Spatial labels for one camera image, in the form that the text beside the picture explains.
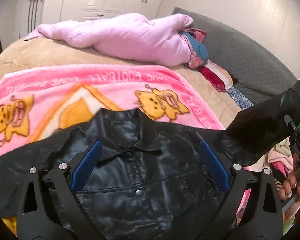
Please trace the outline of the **clothes pile beside bed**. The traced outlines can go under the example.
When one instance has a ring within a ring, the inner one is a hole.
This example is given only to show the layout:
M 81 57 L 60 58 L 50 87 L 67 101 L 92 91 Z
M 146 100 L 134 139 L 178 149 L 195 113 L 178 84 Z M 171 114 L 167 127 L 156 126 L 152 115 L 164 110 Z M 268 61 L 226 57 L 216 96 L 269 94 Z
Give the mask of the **clothes pile beside bed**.
M 289 146 L 290 142 L 288 138 L 276 144 L 266 154 L 263 164 L 265 168 L 269 168 L 272 172 L 277 191 L 282 188 L 282 183 L 294 170 L 293 155 Z

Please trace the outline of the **colourful folded clothes pile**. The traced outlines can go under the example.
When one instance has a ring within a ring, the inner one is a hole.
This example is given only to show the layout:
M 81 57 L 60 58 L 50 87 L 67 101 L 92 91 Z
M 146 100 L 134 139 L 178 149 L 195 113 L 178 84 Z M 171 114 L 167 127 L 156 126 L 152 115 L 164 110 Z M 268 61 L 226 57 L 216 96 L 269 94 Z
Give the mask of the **colourful folded clothes pile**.
M 190 48 L 191 58 L 187 66 L 198 70 L 218 92 L 227 92 L 234 85 L 234 79 L 225 69 L 209 59 L 208 50 L 204 44 L 206 31 L 188 28 L 180 31 L 179 34 L 185 38 Z

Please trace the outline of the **light pink quilted duvet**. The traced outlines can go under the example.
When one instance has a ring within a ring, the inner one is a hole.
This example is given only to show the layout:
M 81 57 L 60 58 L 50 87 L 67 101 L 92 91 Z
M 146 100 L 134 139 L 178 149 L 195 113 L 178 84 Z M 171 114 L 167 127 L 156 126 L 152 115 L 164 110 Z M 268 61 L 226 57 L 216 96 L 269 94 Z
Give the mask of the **light pink quilted duvet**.
M 84 22 L 41 24 L 25 39 L 47 37 L 78 49 L 94 48 L 112 57 L 173 67 L 190 61 L 191 50 L 180 31 L 192 23 L 193 18 L 184 14 L 149 20 L 142 14 L 129 13 Z

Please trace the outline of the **black leather jacket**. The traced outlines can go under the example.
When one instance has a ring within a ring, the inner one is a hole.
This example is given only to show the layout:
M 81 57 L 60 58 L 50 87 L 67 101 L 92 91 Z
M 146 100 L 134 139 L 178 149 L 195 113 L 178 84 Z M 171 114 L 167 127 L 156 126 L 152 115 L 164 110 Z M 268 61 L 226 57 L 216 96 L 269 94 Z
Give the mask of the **black leather jacket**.
M 284 238 L 286 198 L 247 167 L 286 138 L 300 158 L 300 81 L 226 129 L 90 114 L 73 92 L 50 108 L 46 139 L 0 156 L 0 239 Z

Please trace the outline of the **beige bed sheet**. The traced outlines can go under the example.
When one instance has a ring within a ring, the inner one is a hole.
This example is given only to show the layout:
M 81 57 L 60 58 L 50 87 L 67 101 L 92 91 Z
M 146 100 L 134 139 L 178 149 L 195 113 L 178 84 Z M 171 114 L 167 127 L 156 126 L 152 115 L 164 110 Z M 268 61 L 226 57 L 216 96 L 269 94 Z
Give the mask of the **beige bed sheet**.
M 76 49 L 63 41 L 48 38 L 36 38 L 29 41 L 19 39 L 9 45 L 0 54 L 0 80 L 7 73 L 36 67 L 63 66 L 68 64 L 121 64 L 146 65 L 146 62 L 123 60 L 103 55 L 93 48 Z M 210 106 L 224 127 L 241 111 L 240 107 L 228 95 L 214 87 L 195 69 L 183 65 L 170 70 L 183 76 Z

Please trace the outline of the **blue patterned pillow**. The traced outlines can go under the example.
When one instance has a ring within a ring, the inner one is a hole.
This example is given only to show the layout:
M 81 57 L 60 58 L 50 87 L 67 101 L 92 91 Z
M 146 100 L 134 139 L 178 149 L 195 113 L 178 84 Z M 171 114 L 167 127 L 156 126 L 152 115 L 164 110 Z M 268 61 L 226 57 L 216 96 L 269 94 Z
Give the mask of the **blue patterned pillow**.
M 236 87 L 232 86 L 227 90 L 232 100 L 240 107 L 241 110 L 252 107 L 254 104 Z

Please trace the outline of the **grey quilted headboard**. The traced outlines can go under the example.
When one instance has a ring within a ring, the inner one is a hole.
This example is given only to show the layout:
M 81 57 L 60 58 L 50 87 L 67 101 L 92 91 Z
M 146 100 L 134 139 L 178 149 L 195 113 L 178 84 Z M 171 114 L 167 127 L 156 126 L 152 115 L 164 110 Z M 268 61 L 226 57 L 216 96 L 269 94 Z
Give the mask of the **grey quilted headboard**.
M 270 51 L 247 35 L 206 16 L 175 7 L 173 14 L 193 18 L 207 32 L 209 59 L 237 79 L 235 87 L 253 104 L 268 100 L 296 83 L 294 74 Z

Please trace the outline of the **pink cartoon fleece blanket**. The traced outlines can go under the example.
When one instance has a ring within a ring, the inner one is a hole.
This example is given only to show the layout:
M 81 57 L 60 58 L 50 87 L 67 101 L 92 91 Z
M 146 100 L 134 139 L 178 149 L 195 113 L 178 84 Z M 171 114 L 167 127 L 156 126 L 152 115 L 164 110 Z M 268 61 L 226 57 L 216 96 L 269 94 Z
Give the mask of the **pink cartoon fleece blanket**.
M 0 218 L 16 232 L 32 167 L 102 155 L 77 197 L 107 239 L 190 239 L 221 203 L 198 154 L 223 125 L 179 73 L 162 66 L 73 65 L 0 81 Z

